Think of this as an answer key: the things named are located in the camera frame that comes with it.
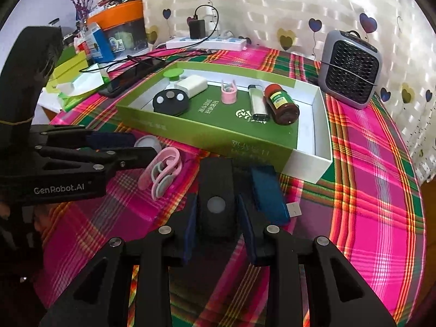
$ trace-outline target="black round object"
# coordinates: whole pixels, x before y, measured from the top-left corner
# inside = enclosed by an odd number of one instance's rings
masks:
[[[182,90],[163,90],[154,96],[153,108],[156,113],[178,116],[189,109],[189,98]]]

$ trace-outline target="orange container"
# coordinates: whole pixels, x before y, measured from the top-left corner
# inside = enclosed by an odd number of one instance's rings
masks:
[[[143,19],[143,6],[141,0],[125,2],[115,7],[109,8],[89,17],[87,23],[97,23],[101,29],[106,30],[122,24]]]

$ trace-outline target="silver lighter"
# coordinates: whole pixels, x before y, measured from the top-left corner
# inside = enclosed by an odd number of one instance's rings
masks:
[[[270,115],[267,112],[265,102],[263,101],[263,88],[259,85],[249,85],[248,93],[251,101],[251,114],[253,120],[259,122],[267,122],[270,120]]]

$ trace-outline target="person's hand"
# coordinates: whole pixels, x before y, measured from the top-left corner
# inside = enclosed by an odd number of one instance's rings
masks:
[[[50,228],[52,223],[49,218],[49,205],[36,205],[34,208],[34,225],[35,230],[42,233],[44,229]],[[10,216],[9,205],[0,201],[0,217],[7,220]]]
[[[9,205],[0,202],[0,217],[2,219],[7,219],[10,215]]]

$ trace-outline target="pink plastic clip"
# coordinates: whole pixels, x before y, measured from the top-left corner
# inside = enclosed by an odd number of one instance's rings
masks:
[[[231,84],[224,85],[221,81],[221,102],[224,104],[233,104],[236,102],[236,93],[238,89],[235,82],[232,81]]]
[[[167,147],[158,153],[141,174],[138,179],[138,188],[145,190],[153,183],[151,198],[157,201],[164,196],[165,191],[182,171],[182,167],[179,150],[175,147]]]

